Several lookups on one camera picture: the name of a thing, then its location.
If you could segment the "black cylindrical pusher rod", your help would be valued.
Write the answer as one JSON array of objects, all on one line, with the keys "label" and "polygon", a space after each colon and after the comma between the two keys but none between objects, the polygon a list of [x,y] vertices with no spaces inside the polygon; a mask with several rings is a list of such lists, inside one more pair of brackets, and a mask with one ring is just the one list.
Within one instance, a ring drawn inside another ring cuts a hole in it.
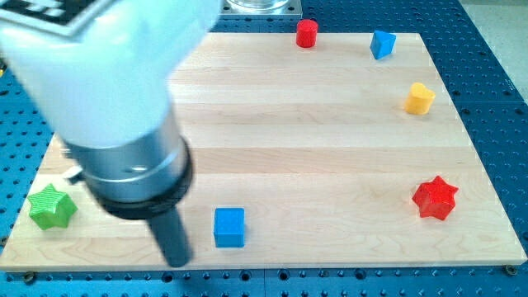
[{"label": "black cylindrical pusher rod", "polygon": [[147,219],[166,263],[171,267],[185,266],[192,258],[186,230],[176,206]]}]

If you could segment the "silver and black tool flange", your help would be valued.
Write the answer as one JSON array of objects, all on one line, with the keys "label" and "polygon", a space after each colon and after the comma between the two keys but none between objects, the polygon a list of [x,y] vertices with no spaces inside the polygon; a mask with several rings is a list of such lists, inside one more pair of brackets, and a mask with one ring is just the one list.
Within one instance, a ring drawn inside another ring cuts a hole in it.
[{"label": "silver and black tool flange", "polygon": [[175,111],[127,144],[88,148],[64,143],[86,188],[104,210],[122,219],[149,219],[173,208],[190,188],[193,164]]}]

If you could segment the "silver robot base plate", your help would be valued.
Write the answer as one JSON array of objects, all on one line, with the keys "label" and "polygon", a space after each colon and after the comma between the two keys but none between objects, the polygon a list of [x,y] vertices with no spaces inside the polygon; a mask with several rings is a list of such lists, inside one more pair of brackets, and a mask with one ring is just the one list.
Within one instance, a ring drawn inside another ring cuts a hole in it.
[{"label": "silver robot base plate", "polygon": [[219,15],[222,19],[301,18],[301,0],[223,0]]}]

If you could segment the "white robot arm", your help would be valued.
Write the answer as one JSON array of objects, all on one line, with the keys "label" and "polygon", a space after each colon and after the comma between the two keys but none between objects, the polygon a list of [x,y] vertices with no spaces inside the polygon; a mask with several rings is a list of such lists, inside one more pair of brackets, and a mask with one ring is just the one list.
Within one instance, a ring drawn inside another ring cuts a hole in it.
[{"label": "white robot arm", "polygon": [[191,259],[177,202],[192,180],[167,78],[221,3],[4,1],[1,54],[98,203],[149,223],[167,264]]}]

